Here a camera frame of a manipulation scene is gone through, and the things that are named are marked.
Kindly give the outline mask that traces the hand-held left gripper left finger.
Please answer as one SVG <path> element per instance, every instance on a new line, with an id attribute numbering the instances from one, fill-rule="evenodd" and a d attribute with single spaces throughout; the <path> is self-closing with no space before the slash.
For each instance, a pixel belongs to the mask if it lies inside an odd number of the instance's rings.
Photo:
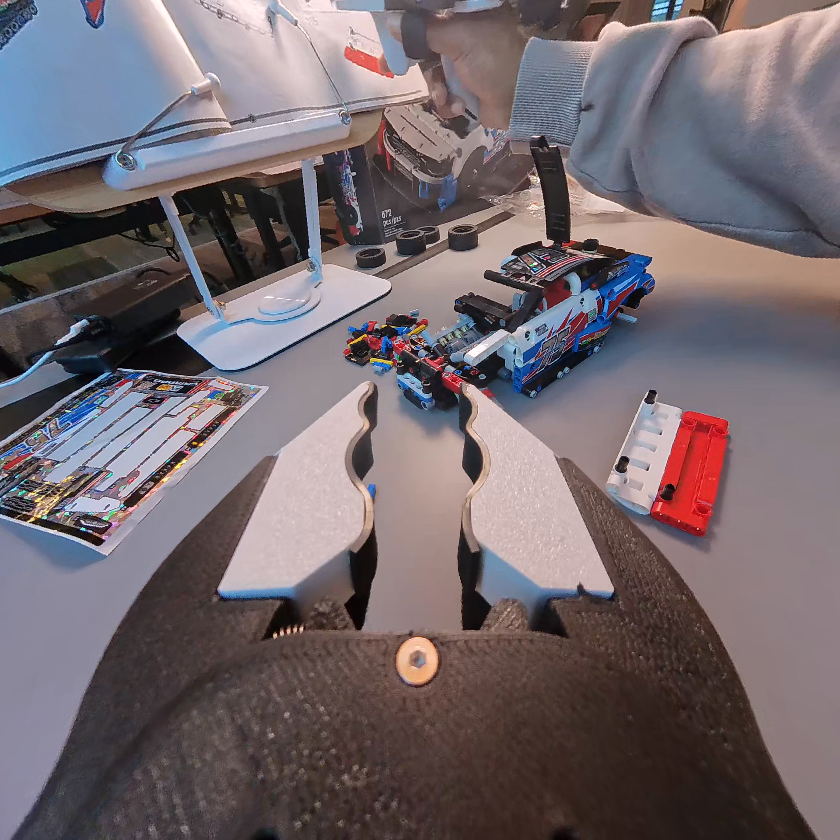
<path id="1" fill-rule="evenodd" d="M 226 600 L 286 598 L 301 616 L 332 599 L 363 621 L 375 575 L 377 387 L 363 382 L 275 456 L 217 588 Z"/>

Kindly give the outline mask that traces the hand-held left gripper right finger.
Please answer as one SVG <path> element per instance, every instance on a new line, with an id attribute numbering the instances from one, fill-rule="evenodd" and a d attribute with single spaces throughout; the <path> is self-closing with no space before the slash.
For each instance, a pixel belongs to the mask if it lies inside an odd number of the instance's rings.
<path id="1" fill-rule="evenodd" d="M 547 602 L 615 587 L 553 450 L 472 384 L 460 386 L 462 466 L 471 480 L 461 513 L 461 620 L 478 629 L 508 599 L 539 625 Z"/>

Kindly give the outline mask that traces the white and red lego panel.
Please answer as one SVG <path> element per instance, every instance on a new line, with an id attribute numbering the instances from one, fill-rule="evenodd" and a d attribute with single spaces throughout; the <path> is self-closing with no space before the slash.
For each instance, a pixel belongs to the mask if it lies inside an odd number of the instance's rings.
<path id="1" fill-rule="evenodd" d="M 640 403 L 606 491 L 638 515 L 704 537 L 728 450 L 729 423 L 661 402 L 649 390 Z"/>

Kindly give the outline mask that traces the lego instruction booklet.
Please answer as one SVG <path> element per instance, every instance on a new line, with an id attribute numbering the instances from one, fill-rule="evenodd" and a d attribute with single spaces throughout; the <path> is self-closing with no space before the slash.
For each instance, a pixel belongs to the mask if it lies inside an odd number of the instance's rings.
<path id="1" fill-rule="evenodd" d="M 346 140 L 426 96 L 330 2 L 2 2 L 1 183 L 104 161 L 120 191 Z"/>

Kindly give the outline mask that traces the person's right forearm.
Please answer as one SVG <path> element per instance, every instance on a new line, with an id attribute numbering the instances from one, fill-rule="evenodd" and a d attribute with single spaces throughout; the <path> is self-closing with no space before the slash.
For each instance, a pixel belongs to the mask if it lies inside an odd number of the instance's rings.
<path id="1" fill-rule="evenodd" d="M 538 135 L 635 212 L 836 259 L 838 5 L 721 35 L 687 17 L 609 24 L 593 43 L 531 38 L 511 137 Z"/>

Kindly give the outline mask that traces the lego set box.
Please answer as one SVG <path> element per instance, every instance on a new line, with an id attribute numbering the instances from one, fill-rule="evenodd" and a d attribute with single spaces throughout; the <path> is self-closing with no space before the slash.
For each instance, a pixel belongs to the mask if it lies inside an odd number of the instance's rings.
<path id="1" fill-rule="evenodd" d="M 430 101 L 386 108 L 369 143 L 323 157 L 343 240 L 382 245 L 441 225 L 530 185 L 531 159 L 508 131 L 470 117 L 441 119 Z"/>

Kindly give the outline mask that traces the blue white lego race car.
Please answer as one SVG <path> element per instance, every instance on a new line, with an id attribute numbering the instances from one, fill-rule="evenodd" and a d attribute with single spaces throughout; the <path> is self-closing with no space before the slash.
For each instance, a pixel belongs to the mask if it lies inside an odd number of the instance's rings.
<path id="1" fill-rule="evenodd" d="M 458 320 L 435 335 L 411 328 L 392 340 L 396 383 L 424 410 L 457 403 L 462 384 L 486 390 L 497 377 L 535 397 L 598 353 L 625 308 L 655 289 L 651 258 L 571 237 L 569 187 L 560 148 L 543 136 L 529 143 L 539 175 L 547 244 L 516 248 L 484 278 L 513 291 L 510 304 L 468 292 Z"/>

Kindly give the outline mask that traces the pile of small lego pieces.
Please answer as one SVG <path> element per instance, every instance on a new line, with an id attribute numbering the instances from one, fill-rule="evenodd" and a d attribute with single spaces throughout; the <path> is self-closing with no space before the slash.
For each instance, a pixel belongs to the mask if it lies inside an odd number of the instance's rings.
<path id="1" fill-rule="evenodd" d="M 372 365 L 376 373 L 406 373 L 403 353 L 424 344 L 428 321 L 418 310 L 393 313 L 383 322 L 369 320 L 360 329 L 349 328 L 343 357 L 358 366 Z"/>

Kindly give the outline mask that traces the person's right hand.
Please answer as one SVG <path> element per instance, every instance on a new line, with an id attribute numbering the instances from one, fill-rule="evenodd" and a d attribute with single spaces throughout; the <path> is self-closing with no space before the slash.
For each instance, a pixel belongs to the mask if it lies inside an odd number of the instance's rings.
<path id="1" fill-rule="evenodd" d="M 527 39 L 508 5 L 452 17 L 427 20 L 427 44 L 451 62 L 455 76 L 476 98 L 480 122 L 491 130 L 508 130 L 518 70 Z"/>

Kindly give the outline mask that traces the holographic sticker sheet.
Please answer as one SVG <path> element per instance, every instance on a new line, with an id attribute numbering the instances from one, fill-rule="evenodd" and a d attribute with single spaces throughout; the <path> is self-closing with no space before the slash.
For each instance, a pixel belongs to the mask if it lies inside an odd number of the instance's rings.
<path id="1" fill-rule="evenodd" d="M 2 439 L 2 525 L 110 554 L 268 390 L 218 375 L 100 375 Z"/>

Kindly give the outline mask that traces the white book stand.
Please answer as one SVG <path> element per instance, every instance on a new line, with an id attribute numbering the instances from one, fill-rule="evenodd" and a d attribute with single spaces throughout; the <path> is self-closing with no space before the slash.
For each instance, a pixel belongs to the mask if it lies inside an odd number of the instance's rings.
<path id="1" fill-rule="evenodd" d="M 365 142 L 371 133 L 367 131 L 366 118 L 362 123 L 362 129 L 351 127 L 349 137 L 333 145 L 323 144 L 128 191 L 116 190 L 105 183 L 104 161 L 37 175 L 4 187 L 27 196 L 31 203 L 65 212 L 99 212 L 144 199 L 158 199 L 174 228 L 176 240 L 184 248 L 186 262 L 207 308 L 207 313 L 184 323 L 178 333 L 218 370 L 241 371 L 382 298 L 391 288 L 387 280 L 322 264 L 314 158 Z M 257 172 L 265 166 L 297 161 L 301 162 L 310 236 L 304 268 L 290 276 L 274 275 L 267 287 L 229 303 L 215 302 L 177 218 L 174 194 L 229 176 Z"/>

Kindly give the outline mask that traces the clear plastic bags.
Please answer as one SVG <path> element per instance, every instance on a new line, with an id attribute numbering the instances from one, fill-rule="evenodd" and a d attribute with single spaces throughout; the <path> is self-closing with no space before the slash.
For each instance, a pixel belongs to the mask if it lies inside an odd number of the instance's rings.
<path id="1" fill-rule="evenodd" d="M 624 214 L 627 209 L 612 201 L 587 192 L 570 176 L 566 177 L 570 195 L 570 215 Z M 486 200 L 500 210 L 514 215 L 529 215 L 542 221 L 545 219 L 544 201 L 539 176 L 535 171 L 528 175 L 526 188 L 506 195 L 486 196 Z"/>

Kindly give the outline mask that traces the black power adapter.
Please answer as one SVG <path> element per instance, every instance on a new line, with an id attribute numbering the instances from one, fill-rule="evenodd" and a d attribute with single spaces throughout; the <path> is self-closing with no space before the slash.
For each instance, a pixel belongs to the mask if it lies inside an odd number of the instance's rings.
<path id="1" fill-rule="evenodd" d="M 62 344 L 51 357 L 71 375 L 100 375 L 116 371 L 120 364 L 178 323 L 181 310 L 129 332 L 106 329 L 102 324 L 85 328 L 80 337 Z"/>

